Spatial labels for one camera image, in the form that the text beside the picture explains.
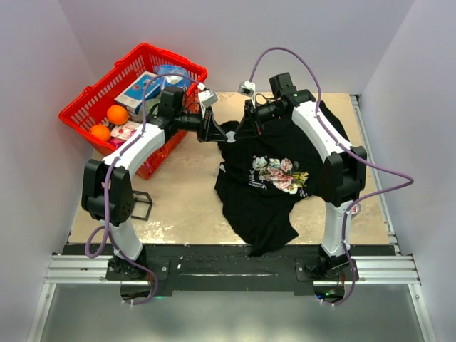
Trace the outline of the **orange fruit lower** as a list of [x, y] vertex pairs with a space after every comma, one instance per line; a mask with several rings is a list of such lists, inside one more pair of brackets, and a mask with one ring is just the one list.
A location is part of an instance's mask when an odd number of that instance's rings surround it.
[[89, 133], [103, 142], [109, 141], [111, 137], [110, 129], [107, 126], [100, 124], [91, 127]]

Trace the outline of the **black square frame stand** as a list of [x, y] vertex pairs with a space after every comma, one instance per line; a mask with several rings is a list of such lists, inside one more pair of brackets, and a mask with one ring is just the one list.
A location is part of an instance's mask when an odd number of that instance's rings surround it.
[[140, 221], [148, 221], [152, 211], [153, 200], [148, 192], [133, 191], [134, 207], [131, 217]]

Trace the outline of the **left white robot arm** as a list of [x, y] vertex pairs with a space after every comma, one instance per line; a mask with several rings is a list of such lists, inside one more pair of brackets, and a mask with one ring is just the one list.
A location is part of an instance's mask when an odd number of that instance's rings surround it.
[[152, 279], [143, 244], [132, 222], [135, 197], [131, 180], [135, 173], [181, 130], [195, 132], [200, 142], [227, 138], [213, 118], [215, 92], [204, 88], [197, 97], [199, 108], [192, 112], [183, 89], [164, 88], [159, 103], [145, 110], [143, 124], [122, 147], [100, 161], [91, 159], [85, 164], [81, 205], [100, 222], [97, 230], [103, 233], [99, 248], [94, 252], [87, 249], [85, 253], [94, 259], [110, 242], [114, 255], [108, 266], [129, 279]]

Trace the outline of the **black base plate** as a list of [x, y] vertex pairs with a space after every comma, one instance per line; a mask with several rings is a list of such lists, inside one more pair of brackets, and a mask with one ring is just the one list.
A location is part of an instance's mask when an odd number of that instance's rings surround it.
[[88, 271], [100, 263], [102, 278], [119, 282], [124, 300], [144, 299], [152, 291], [157, 296], [171, 296], [173, 291], [292, 291], [312, 292], [313, 281], [329, 281], [342, 286], [358, 279], [361, 264], [347, 261], [340, 266], [323, 268], [323, 257], [311, 245], [285, 246], [263, 256], [250, 256], [245, 245], [146, 244], [142, 269], [121, 261], [108, 247], [100, 256], [90, 259], [83, 245], [65, 247], [63, 256], [77, 263], [77, 269]]

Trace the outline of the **blue white product box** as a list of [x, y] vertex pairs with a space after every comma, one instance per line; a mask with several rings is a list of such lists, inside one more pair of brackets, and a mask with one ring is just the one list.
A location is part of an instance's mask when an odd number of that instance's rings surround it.
[[[138, 114], [143, 101], [146, 85], [157, 75], [149, 71], [143, 72], [122, 93], [115, 97], [115, 103], [123, 106], [129, 113]], [[154, 81], [147, 87], [145, 100], [156, 98], [161, 92], [160, 81]]]

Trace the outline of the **black printed t-shirt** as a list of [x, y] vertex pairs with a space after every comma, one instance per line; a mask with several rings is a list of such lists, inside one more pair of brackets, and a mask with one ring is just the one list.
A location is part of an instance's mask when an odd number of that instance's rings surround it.
[[317, 195], [323, 162], [291, 120], [273, 120], [255, 138], [218, 143], [222, 162], [214, 189], [232, 230], [259, 257], [298, 237], [289, 215]]

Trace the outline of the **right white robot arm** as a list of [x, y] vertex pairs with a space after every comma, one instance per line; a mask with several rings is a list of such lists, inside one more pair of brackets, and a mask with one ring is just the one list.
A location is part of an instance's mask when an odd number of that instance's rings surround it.
[[335, 279], [342, 271], [355, 271], [348, 235], [356, 200], [366, 185], [367, 152], [342, 136], [323, 114], [321, 99], [309, 90], [297, 90], [289, 73], [269, 80], [273, 98], [257, 103], [256, 86], [242, 81], [239, 93], [245, 95], [244, 117], [234, 138], [250, 138], [262, 133], [265, 123], [289, 119], [304, 132], [322, 161], [317, 195], [326, 203], [325, 231], [319, 247], [316, 273]]

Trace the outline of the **orange fruit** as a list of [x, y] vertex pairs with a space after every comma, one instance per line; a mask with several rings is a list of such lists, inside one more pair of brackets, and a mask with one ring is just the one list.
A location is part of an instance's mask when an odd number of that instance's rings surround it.
[[107, 110], [107, 119], [114, 125], [124, 125], [129, 120], [128, 111], [121, 105], [112, 105]]
[[103, 142], [109, 141], [111, 137], [110, 129], [107, 126], [100, 124], [91, 127], [89, 133]]

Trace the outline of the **green melon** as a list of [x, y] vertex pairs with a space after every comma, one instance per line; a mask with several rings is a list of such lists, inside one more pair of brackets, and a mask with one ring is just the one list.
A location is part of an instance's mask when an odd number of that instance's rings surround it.
[[151, 98], [145, 101], [145, 105], [141, 105], [138, 109], [138, 116], [143, 120], [143, 114], [146, 118], [157, 115], [158, 106], [160, 104], [159, 98]]

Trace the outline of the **orange fruit upper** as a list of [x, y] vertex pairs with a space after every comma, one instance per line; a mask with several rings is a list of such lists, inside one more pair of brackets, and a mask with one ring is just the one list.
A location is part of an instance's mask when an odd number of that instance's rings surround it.
[[129, 120], [128, 111], [121, 105], [112, 105], [107, 110], [107, 119], [114, 125], [124, 125]]

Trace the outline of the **white red snack packet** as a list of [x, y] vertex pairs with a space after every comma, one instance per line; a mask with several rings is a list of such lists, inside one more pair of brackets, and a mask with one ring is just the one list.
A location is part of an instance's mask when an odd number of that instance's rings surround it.
[[128, 120], [123, 125], [115, 125], [110, 131], [111, 138], [128, 140], [140, 128], [140, 124]]

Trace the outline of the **pink snack packet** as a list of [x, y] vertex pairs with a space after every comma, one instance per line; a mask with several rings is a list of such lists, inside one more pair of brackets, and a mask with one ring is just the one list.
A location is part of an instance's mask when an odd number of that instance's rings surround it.
[[108, 143], [115, 149], [118, 149], [119, 147], [121, 147], [124, 143], [125, 143], [125, 140], [123, 139], [120, 139], [120, 138], [110, 138]]

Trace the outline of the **blue plastic bag item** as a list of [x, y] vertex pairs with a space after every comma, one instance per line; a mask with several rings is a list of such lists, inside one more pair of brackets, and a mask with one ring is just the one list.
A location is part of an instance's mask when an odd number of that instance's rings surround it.
[[155, 66], [154, 71], [157, 75], [165, 74], [164, 77], [160, 77], [160, 87], [162, 90], [168, 86], [188, 90], [192, 85], [192, 82], [189, 80], [189, 73], [181, 66], [162, 64]]

